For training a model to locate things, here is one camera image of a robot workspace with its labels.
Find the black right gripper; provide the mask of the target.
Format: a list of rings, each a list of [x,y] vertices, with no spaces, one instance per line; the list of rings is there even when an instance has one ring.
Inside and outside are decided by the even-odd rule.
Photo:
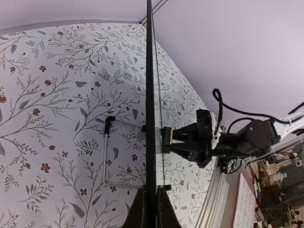
[[[205,168],[211,157],[224,159],[261,157],[270,152],[270,147],[281,141],[273,120],[251,120],[237,133],[221,133],[214,148],[207,142],[198,142],[201,135],[197,123],[173,130],[172,139],[184,143],[173,143],[168,150]]]

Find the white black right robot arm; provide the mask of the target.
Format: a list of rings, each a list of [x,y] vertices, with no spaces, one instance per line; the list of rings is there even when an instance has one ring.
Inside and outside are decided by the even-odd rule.
[[[219,132],[214,114],[199,109],[196,111],[196,122],[176,130],[163,128],[162,149],[164,153],[173,152],[195,162],[199,168],[205,168],[212,157],[218,157],[224,162],[220,168],[226,172],[229,160],[264,156],[271,146],[287,135],[302,134],[303,111],[291,111],[290,115],[289,119],[278,120],[273,117],[265,120],[246,117],[248,124],[237,133],[232,133],[229,129]]]

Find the white whiteboard black frame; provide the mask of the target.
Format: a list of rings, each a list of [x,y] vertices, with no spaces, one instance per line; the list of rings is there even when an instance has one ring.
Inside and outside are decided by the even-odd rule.
[[[163,185],[161,175],[162,114],[160,81],[155,40],[152,1],[147,1],[146,14],[146,186],[148,190]]]

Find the yellow black whiteboard eraser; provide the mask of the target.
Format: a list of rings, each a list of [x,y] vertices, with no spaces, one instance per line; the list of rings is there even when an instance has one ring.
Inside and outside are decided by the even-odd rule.
[[[161,136],[162,153],[170,153],[168,146],[172,144],[173,129],[171,127],[163,127]]]

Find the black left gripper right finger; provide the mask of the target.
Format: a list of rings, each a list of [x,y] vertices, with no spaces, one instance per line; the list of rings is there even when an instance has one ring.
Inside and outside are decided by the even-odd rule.
[[[181,228],[164,187],[157,188],[157,228]]]

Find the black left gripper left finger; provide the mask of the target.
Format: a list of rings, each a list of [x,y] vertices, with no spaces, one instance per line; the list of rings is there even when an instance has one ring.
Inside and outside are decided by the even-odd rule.
[[[145,227],[145,190],[138,189],[122,228]]]

